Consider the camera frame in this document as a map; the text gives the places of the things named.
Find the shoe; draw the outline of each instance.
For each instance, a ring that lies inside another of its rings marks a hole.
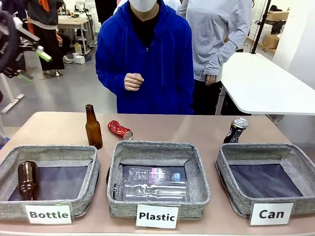
[[[43,74],[54,76],[56,74],[56,70],[43,70]]]
[[[63,62],[66,63],[66,64],[70,64],[70,63],[72,63],[72,60],[69,59],[67,56],[64,56],[63,57]]]

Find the brown glass bottle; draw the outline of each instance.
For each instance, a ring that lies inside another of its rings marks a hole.
[[[36,201],[38,196],[37,165],[33,161],[22,162],[18,167],[19,192],[24,201]]]
[[[85,129],[87,131],[89,145],[100,149],[103,146],[102,133],[100,131],[100,125],[95,117],[93,105],[88,104],[85,106],[85,109],[87,111],[87,123]]]

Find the crushed red can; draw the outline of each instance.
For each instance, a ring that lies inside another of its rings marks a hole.
[[[131,140],[133,137],[132,131],[120,125],[116,120],[109,122],[107,128],[110,132],[117,135],[122,140]]]

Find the clenched fist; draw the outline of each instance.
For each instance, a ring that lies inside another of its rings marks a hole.
[[[125,76],[125,89],[129,91],[138,91],[140,89],[140,85],[144,79],[140,74],[137,73],[128,73]]]

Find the hand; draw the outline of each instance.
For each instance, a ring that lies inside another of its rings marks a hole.
[[[63,39],[62,39],[59,35],[57,35],[57,40],[58,40],[58,43],[59,43],[59,44],[62,44],[62,43],[63,43]]]
[[[128,73],[125,76],[124,84],[125,84],[125,89],[129,91],[138,91],[140,89],[140,85],[144,79],[140,74],[137,73]]]
[[[217,81],[217,75],[206,75],[206,86],[209,86]]]

